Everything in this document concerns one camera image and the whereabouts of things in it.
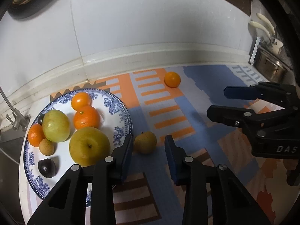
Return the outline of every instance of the colorful mat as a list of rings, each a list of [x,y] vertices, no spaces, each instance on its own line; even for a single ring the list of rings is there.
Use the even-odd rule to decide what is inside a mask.
[[[166,72],[181,77],[178,88],[164,84]],[[262,100],[231,100],[223,95],[226,86],[249,86],[263,79],[245,65],[200,65],[161,68],[117,75],[63,89],[50,101],[79,88],[99,88],[118,96],[129,110],[134,136],[152,131],[158,147],[151,155],[134,153],[128,178],[114,189],[117,224],[181,224],[185,187],[173,184],[164,150],[164,137],[172,134],[177,146],[205,165],[226,164],[257,200],[273,224],[279,224],[292,207],[298,187],[286,184],[282,160],[253,157],[251,145],[240,129],[216,124],[206,116],[211,105],[250,107],[268,112],[279,107]],[[27,189],[28,205],[41,200]],[[212,205],[207,186],[209,223]],[[86,209],[86,224],[90,208]]]

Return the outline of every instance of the screw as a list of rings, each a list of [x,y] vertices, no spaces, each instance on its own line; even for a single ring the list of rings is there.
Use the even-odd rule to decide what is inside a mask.
[[[250,117],[251,115],[252,115],[252,113],[250,113],[250,112],[245,112],[245,113],[244,113],[244,116],[245,116],[245,117]]]
[[[227,166],[225,164],[220,164],[219,169],[221,169],[222,171],[225,171],[227,169]]]
[[[185,157],[184,159],[186,162],[193,162],[194,158],[193,157]]]
[[[258,130],[257,135],[259,137],[265,137],[266,136],[266,132],[264,130]]]
[[[71,170],[72,171],[77,171],[79,169],[79,165],[78,164],[75,164],[73,166],[71,166]]]
[[[106,162],[112,162],[113,161],[113,157],[106,157],[104,159],[104,161],[106,161]]]

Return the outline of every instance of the stainless steel container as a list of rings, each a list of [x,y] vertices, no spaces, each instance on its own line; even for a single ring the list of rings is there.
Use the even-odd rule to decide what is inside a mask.
[[[258,46],[254,67],[269,81],[282,83],[287,69],[284,63],[271,52]]]

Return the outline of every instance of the faucet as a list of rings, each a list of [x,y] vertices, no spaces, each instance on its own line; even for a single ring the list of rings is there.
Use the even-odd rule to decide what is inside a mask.
[[[15,131],[18,131],[19,128],[20,128],[20,126],[22,126],[22,130],[26,131],[27,126],[28,126],[28,120],[22,115],[22,113],[20,113],[20,111],[18,109],[16,109],[16,108],[13,107],[13,105],[10,103],[10,101],[8,100],[8,98],[6,97],[6,95],[4,94],[1,86],[0,86],[0,94],[2,95],[3,99],[5,100],[5,102],[7,103],[7,105],[9,106],[9,108],[13,112],[13,116],[15,118],[15,121],[12,121],[12,119],[9,117],[9,115],[6,114],[6,118],[13,125],[13,129]]]

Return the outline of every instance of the tangerine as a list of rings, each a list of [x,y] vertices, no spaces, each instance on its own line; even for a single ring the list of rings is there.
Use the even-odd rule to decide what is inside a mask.
[[[83,106],[75,113],[73,123],[77,130],[83,127],[98,128],[100,115],[94,107]]]
[[[176,88],[180,85],[181,78],[178,73],[168,72],[164,78],[165,84],[171,88]]]
[[[79,92],[73,96],[71,100],[71,106],[75,111],[78,111],[81,107],[91,105],[91,97],[86,92]]]
[[[34,124],[28,131],[28,141],[34,147],[39,147],[40,142],[45,139],[42,125]]]

